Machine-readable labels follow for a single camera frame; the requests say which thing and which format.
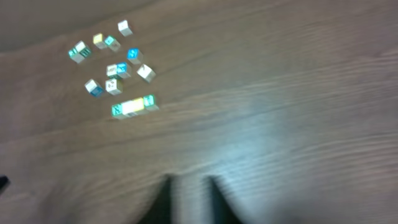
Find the white 7 wooden block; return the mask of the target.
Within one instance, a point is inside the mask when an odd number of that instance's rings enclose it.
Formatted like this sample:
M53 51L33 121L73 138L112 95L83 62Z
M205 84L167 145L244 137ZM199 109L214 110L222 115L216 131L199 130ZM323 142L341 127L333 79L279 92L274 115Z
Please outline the white 7 wooden block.
M125 117L130 118L130 117L136 115L136 112L134 109L135 102L133 100L125 101L121 105L122 105L122 114Z

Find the green R wooden block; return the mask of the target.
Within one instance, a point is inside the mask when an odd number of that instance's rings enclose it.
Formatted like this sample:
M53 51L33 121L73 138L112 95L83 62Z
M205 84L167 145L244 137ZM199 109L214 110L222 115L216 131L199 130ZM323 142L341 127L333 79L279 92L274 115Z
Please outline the green R wooden block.
M121 103L113 105L111 107L111 115L115 119L125 119L126 116L123 114L123 105Z

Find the yellow I wooden block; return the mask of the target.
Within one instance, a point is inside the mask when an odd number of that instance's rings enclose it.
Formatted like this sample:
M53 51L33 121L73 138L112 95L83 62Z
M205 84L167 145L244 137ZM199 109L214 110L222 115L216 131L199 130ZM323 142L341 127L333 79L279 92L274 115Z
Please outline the yellow I wooden block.
M136 98L132 101L132 112L136 115L148 113L143 97Z

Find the green 7 wooden block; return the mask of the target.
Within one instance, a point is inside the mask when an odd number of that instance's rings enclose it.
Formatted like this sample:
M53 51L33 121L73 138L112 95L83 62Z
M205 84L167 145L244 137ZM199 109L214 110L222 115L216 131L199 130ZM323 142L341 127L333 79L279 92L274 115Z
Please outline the green 7 wooden block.
M157 98L154 95L143 96L143 100L144 100L144 108L147 111L154 111L159 109L157 105Z

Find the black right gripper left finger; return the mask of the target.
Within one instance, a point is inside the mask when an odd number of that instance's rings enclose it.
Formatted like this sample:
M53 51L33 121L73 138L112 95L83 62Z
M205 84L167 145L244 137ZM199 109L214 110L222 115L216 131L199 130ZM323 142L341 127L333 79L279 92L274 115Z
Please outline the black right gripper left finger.
M172 182L173 177L171 175L166 175L154 201L137 224L172 223Z

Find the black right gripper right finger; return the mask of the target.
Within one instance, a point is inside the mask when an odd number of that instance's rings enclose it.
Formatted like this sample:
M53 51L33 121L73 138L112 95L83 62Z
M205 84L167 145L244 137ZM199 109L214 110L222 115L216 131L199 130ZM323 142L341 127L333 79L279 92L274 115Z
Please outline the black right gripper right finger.
M210 176L208 182L213 224L243 224L223 195L216 177Z

